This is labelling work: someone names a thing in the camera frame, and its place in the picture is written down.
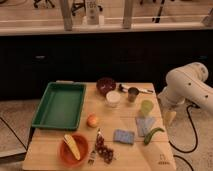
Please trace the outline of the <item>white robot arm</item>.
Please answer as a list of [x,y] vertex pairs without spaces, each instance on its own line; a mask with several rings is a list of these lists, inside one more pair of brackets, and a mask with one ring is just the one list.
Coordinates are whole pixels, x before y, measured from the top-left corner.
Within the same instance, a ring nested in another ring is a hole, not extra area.
[[167,73],[166,86],[158,94],[165,126],[171,124],[176,116],[175,108],[186,99],[213,114],[213,88],[205,83],[208,75],[207,67],[200,62],[193,62]]

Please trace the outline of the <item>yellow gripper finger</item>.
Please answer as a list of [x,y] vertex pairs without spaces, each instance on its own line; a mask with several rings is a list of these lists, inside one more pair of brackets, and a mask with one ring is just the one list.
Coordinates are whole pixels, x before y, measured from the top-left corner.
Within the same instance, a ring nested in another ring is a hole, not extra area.
[[176,112],[175,111],[168,111],[165,114],[165,118],[164,118],[165,125],[169,126],[173,122],[175,117],[176,117]]

